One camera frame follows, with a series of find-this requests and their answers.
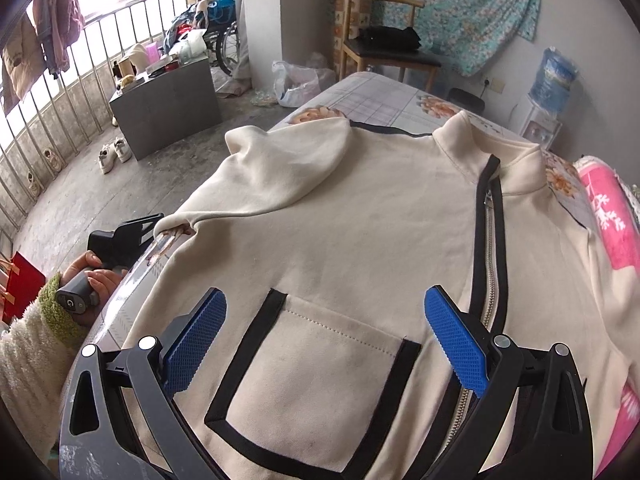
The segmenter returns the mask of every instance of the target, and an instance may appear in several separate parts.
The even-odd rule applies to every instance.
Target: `black bag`
[[[357,40],[369,48],[380,50],[407,52],[420,48],[420,36],[412,27],[405,30],[382,25],[361,28]]]

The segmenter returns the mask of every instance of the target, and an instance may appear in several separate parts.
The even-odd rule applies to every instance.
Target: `jacket collar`
[[[503,194],[523,194],[546,186],[545,163],[538,144],[484,133],[463,110],[433,133],[440,149],[473,183],[478,182],[490,154],[500,159]]]

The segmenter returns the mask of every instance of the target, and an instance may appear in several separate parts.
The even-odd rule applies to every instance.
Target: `jacket pocket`
[[[266,469],[302,480],[362,479],[420,348],[272,289],[205,423]]]

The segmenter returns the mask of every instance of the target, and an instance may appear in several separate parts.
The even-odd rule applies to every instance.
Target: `white wall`
[[[483,99],[487,118],[507,126],[548,46],[580,68],[553,150],[569,160],[599,156],[640,184],[640,32],[619,0],[542,0],[533,43],[517,36],[480,75],[451,82],[479,94],[486,76],[505,81],[502,94],[487,89]]]
[[[329,0],[244,0],[254,88],[273,87],[274,60],[304,64],[313,51],[330,60]]]
[[[271,62],[282,59],[280,0],[243,0],[254,88],[273,87]]]

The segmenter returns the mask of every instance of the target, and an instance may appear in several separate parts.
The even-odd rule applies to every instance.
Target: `white sneaker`
[[[116,157],[116,150],[111,142],[102,147],[100,155],[98,155],[98,164],[104,174],[109,173],[113,169],[113,163],[115,162]]]
[[[131,158],[131,148],[122,137],[116,138],[113,147],[121,162],[127,162]]]

